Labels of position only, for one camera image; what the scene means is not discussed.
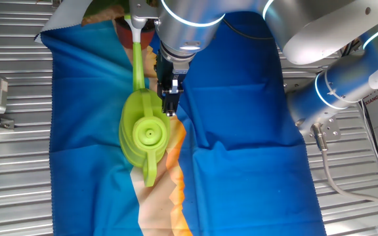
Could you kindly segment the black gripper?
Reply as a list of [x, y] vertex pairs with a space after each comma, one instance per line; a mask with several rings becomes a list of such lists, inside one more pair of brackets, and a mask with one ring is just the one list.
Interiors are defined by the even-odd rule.
[[168, 117], [173, 117], [177, 112], [179, 98], [167, 95], [178, 95], [184, 92], [182, 83], [189, 70], [189, 61], [164, 57], [162, 52], [158, 52], [156, 62], [158, 96], [163, 99], [162, 112]]

